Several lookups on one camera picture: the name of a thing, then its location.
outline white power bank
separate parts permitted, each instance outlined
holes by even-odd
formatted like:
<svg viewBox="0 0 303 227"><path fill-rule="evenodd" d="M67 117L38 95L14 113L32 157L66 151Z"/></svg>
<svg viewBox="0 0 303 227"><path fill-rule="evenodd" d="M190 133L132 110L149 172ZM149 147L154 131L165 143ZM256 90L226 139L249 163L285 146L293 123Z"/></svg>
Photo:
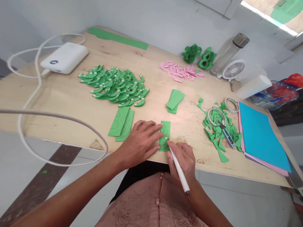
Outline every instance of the white power bank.
<svg viewBox="0 0 303 227"><path fill-rule="evenodd" d="M40 65L53 72L69 74L88 53L85 46L67 42L44 59Z"/></svg>

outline pink paper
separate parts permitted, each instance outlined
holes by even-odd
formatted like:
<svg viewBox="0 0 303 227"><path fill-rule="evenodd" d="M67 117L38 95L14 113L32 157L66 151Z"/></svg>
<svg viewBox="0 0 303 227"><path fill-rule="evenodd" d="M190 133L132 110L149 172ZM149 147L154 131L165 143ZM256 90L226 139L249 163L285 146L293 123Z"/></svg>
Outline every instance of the pink paper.
<svg viewBox="0 0 303 227"><path fill-rule="evenodd" d="M239 116L239 131L240 131L240 133L242 133L242 132L243 132L243 127L242 127L242 121L241 121L240 108L239 108L238 116ZM244 145L244 135L242 136L242 140L241 140L241 149L242 149L242 151L243 151L243 153L245 154L246 157L249 157L249 158L253 159L255 162L258 162L258 163L260 163L260 164L266 166L267 168L270 168L270 169L272 169L273 171L275 171L275 172L277 172L277 173L279 173L279 174L282 174L282 175L288 177L288 172L287 172L287 171L285 171L285 170L283 170L283 169L280 169L280 168L278 168L278 167L276 167L276 166L274 166L274 165L272 165L272 164L269 164L269 163L267 163L267 162L264 162L264 161L262 161L262 160L260 160L260 159L258 159L258 158L256 158L256 157L254 157L254 156L252 156L252 155L246 153L246 152L245 152L245 145Z"/></svg>
<svg viewBox="0 0 303 227"><path fill-rule="evenodd" d="M201 71L196 71L193 64L184 67L182 65L175 64L172 61L166 61L158 65L158 68L166 71L169 77L173 78L174 81L179 83L182 82L179 78L193 81L195 77L206 77L203 73L201 73Z"/></svg>

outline metal lid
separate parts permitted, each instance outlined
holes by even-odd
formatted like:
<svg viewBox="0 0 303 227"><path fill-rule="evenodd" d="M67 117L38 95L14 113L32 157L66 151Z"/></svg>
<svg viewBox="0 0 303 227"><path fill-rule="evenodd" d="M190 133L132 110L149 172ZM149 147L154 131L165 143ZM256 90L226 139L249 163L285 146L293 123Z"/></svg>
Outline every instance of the metal lid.
<svg viewBox="0 0 303 227"><path fill-rule="evenodd" d="M249 38L242 33L238 33L236 37L233 39L233 43L239 48L245 47L246 44L249 43L249 41L250 41Z"/></svg>

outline dark pants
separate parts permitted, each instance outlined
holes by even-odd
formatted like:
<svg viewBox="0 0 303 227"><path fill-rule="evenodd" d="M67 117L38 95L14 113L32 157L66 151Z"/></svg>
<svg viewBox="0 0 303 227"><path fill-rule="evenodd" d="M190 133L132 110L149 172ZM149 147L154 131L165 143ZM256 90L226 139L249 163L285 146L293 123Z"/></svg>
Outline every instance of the dark pants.
<svg viewBox="0 0 303 227"><path fill-rule="evenodd" d="M126 189L128 189L132 184L146 177L152 176L158 172L168 172L170 173L168 164L145 161L141 164L130 168L126 175L124 176L116 195L112 198L110 204L115 201Z"/></svg>

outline brown floor stripe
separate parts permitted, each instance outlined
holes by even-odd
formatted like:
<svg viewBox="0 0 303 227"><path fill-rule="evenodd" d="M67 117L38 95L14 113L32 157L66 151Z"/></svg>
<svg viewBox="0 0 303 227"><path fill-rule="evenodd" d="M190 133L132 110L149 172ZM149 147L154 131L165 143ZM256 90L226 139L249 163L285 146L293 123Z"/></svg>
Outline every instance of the brown floor stripe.
<svg viewBox="0 0 303 227"><path fill-rule="evenodd" d="M78 153L79 147L61 145L50 158L50 161L71 164ZM68 167L54 166L46 163L23 192L0 218L0 226L7 227L22 218L36 206L44 202Z"/></svg>

